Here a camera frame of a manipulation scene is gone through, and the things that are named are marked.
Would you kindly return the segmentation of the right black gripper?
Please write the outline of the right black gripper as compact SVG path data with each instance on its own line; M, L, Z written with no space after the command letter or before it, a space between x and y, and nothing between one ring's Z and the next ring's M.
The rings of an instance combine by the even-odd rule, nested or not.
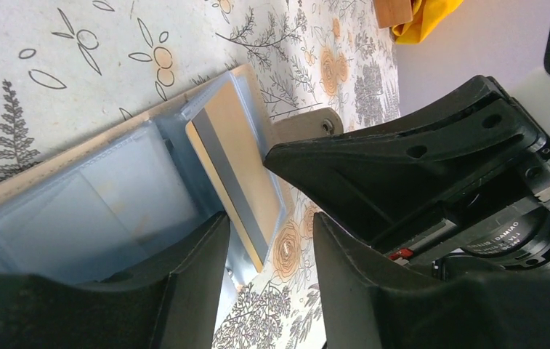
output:
M492 77L264 166L392 262L434 277L550 271L550 140Z

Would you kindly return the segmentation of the gold magnetic stripe card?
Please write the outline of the gold magnetic stripe card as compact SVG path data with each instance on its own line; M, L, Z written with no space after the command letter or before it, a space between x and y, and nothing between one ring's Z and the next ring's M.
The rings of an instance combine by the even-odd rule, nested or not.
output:
M227 73L182 109L185 133L256 272L286 216L277 177L263 161L272 141L245 78Z

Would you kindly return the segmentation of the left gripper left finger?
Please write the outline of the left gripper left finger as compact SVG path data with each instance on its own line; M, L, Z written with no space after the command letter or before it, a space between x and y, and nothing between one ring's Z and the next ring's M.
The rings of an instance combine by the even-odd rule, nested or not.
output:
M230 219L99 281L0 274L0 348L209 348Z

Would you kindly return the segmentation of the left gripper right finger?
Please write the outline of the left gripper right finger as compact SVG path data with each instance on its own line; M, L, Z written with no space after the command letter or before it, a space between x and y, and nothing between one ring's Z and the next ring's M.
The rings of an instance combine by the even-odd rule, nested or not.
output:
M392 262L322 212L313 237L328 348L550 348L550 275L440 281Z

